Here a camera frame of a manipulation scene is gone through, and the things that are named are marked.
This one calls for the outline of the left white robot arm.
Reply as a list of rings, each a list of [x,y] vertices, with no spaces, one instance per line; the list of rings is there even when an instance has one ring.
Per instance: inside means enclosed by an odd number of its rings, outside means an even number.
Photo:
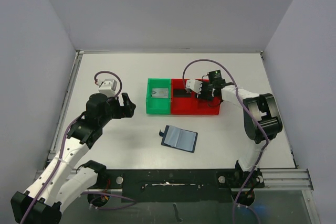
[[[11,198],[17,223],[59,223],[64,210],[85,190],[107,185],[107,168],[95,161],[86,162],[71,180],[67,178],[111,120],[133,117],[136,105],[127,93],[121,95],[122,103],[102,93],[90,96],[86,110],[66,128],[59,152],[39,178]]]

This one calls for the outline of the blue leather card holder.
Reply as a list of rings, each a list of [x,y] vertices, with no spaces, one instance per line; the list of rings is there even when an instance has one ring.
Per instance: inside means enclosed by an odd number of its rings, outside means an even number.
[[[162,138],[161,145],[174,148],[180,151],[194,153],[197,143],[198,133],[184,130],[172,125],[167,125],[164,131],[159,131]]]

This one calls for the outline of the white magnetic stripe card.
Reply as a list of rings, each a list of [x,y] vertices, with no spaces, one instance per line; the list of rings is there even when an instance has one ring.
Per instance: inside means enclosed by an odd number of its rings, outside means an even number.
[[[168,99],[170,95],[169,88],[153,88],[151,90],[151,97],[158,99]]]

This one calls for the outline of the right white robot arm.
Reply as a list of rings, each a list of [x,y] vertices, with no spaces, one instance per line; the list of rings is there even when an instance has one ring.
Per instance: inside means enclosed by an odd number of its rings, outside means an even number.
[[[234,182],[241,187],[251,183],[251,172],[258,168],[260,160],[278,133],[283,129],[275,98],[270,93],[258,94],[239,88],[233,82],[226,82],[219,70],[207,74],[208,81],[189,80],[186,87],[196,98],[211,102],[219,98],[243,110],[243,125],[247,137],[252,141],[247,153],[236,162]]]

